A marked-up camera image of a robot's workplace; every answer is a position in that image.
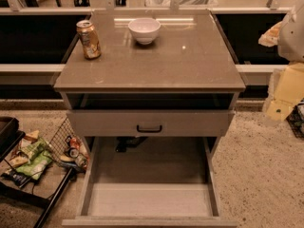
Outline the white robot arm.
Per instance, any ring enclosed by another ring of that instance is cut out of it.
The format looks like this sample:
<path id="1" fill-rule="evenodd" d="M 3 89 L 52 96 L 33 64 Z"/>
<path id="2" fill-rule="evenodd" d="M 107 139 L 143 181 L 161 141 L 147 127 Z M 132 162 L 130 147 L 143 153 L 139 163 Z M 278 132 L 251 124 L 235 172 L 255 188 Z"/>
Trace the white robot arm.
<path id="1" fill-rule="evenodd" d="M 304 0 L 297 0 L 281 22 L 263 33 L 258 43 L 277 46 L 278 55 L 290 62 L 304 62 Z"/>

